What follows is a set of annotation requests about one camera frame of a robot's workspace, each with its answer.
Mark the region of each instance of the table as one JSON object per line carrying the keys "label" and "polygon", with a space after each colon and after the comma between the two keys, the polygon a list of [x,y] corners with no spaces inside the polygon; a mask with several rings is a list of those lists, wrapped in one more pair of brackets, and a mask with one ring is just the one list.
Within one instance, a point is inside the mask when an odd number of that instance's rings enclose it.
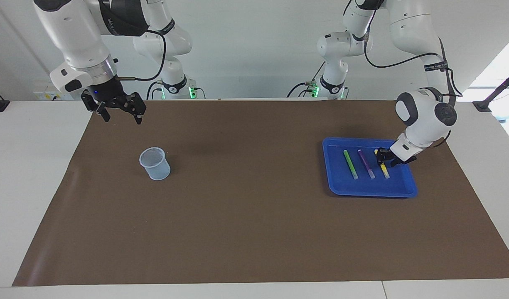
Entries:
{"label": "table", "polygon": [[[456,106],[458,125],[448,140],[509,248],[509,137],[490,114],[471,103]],[[192,284],[7,288],[53,197],[90,114],[81,102],[13,102],[0,114],[0,298],[296,297],[509,298],[509,279],[433,282],[333,282],[300,284]]]}

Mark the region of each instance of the plastic tray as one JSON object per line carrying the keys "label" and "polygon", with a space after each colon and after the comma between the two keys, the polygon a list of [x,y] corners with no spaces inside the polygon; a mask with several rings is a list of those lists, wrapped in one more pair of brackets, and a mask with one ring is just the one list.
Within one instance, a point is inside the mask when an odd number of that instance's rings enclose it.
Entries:
{"label": "plastic tray", "polygon": [[[328,185],[336,195],[364,196],[364,197],[390,197],[408,199],[418,193],[415,180],[408,165],[397,165],[388,168],[389,176],[386,179],[378,163],[374,150],[379,147],[389,148],[393,140],[371,140],[359,138],[326,138],[323,141],[325,152]],[[349,165],[345,160],[343,151],[349,151],[352,163],[356,169],[358,179],[352,176]],[[365,154],[375,179],[369,176],[357,150]]]}

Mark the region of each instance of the brown tabletop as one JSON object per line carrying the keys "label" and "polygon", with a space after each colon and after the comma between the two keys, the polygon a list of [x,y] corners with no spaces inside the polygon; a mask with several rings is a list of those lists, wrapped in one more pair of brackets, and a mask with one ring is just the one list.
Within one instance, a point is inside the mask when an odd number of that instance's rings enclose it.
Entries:
{"label": "brown tabletop", "polygon": [[[148,102],[93,116],[14,286],[509,278],[509,250],[447,145],[415,199],[327,184],[327,137],[396,138],[394,102]],[[171,175],[138,164],[167,151]]]}

